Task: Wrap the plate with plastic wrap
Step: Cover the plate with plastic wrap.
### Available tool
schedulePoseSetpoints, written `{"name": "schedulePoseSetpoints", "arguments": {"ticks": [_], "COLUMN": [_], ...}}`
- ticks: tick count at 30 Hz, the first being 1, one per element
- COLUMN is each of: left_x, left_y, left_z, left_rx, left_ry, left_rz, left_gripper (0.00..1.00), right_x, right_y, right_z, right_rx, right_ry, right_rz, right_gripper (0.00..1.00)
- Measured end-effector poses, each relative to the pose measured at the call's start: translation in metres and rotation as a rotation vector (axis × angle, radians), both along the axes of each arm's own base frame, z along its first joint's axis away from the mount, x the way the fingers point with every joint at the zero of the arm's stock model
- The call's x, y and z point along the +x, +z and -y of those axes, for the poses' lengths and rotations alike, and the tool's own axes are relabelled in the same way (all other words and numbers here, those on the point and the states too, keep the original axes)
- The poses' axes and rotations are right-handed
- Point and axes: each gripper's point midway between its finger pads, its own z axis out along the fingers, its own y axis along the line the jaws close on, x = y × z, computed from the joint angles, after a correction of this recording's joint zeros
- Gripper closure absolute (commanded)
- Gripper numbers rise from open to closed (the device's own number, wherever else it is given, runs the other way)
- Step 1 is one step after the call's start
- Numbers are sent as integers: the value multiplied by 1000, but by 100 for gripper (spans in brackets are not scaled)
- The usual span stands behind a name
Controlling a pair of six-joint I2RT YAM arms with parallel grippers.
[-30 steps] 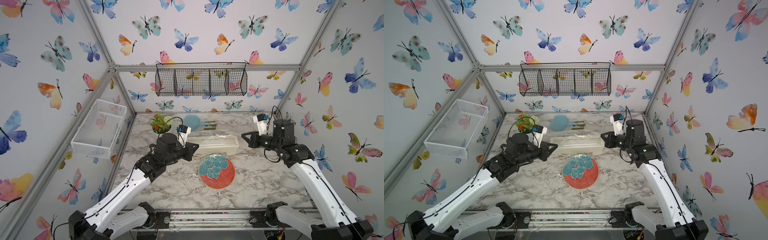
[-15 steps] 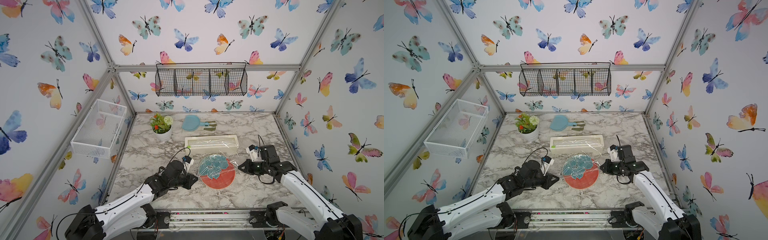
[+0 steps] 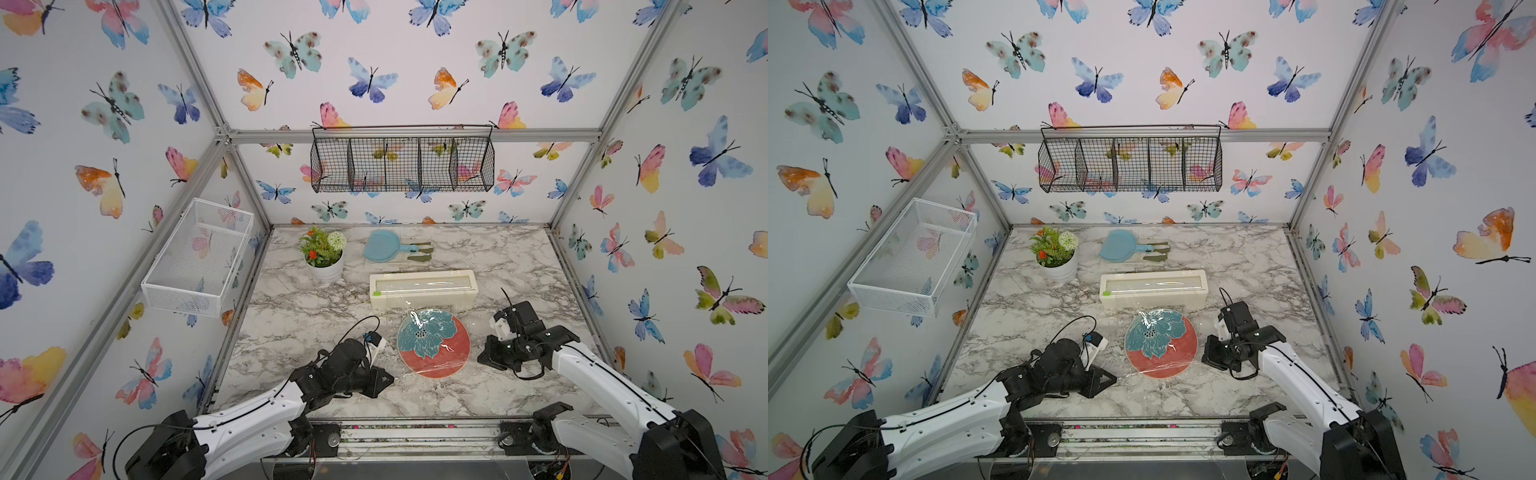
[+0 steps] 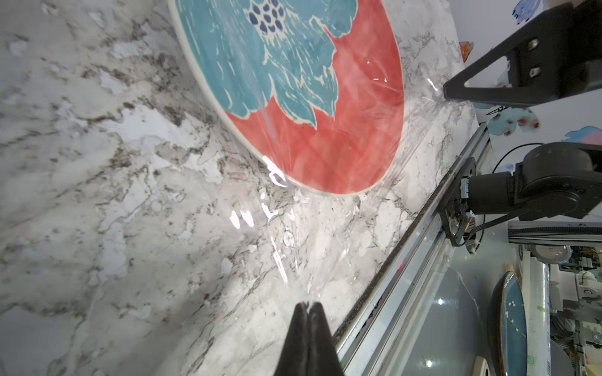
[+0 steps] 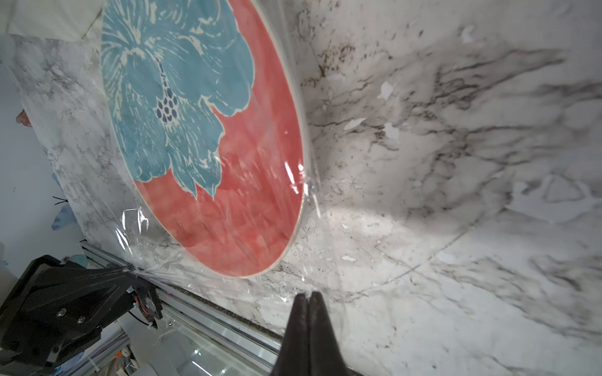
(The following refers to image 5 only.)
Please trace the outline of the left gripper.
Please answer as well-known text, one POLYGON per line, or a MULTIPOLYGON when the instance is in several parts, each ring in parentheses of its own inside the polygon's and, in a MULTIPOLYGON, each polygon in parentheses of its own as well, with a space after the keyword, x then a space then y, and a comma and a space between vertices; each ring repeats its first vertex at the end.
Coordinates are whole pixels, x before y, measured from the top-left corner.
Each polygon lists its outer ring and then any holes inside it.
POLYGON ((155 286, 132 267, 86 269, 49 255, 37 258, 1 305, 1 369, 56 371, 133 308, 158 326, 162 306, 155 286))

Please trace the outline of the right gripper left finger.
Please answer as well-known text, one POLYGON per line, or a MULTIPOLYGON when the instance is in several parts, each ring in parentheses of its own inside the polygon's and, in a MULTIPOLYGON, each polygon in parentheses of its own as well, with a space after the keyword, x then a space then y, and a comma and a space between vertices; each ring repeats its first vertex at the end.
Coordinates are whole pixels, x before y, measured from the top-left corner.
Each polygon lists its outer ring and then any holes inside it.
POLYGON ((305 294, 298 294, 294 298, 285 336, 271 375, 308 376, 309 339, 309 302, 305 294))

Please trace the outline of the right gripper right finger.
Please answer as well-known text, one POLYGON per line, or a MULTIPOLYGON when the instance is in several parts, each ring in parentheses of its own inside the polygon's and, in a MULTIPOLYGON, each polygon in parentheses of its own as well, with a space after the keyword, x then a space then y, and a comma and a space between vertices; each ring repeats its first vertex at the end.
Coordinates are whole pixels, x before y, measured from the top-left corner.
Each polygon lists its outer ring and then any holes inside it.
POLYGON ((323 295, 317 291, 309 299, 308 325, 310 375, 358 375, 343 360, 323 295))

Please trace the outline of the clear plastic wrap sheet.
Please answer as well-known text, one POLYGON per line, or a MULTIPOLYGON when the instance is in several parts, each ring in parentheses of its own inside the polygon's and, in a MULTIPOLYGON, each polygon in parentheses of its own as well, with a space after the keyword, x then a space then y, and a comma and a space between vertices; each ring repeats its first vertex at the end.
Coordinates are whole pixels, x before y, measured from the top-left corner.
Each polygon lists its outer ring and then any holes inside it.
POLYGON ((4 1, 1 58, 86 238, 283 332, 350 328, 303 98, 255 1, 4 1))

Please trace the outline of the red plate with teal flower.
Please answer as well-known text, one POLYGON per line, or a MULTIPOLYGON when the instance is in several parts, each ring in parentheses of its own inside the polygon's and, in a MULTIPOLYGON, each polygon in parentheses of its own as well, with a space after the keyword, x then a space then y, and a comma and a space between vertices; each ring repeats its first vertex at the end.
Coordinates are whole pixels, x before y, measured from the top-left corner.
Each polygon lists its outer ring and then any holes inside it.
POLYGON ((276 266, 311 174, 302 98, 258 1, 108 1, 100 62, 128 172, 161 226, 227 277, 276 266))

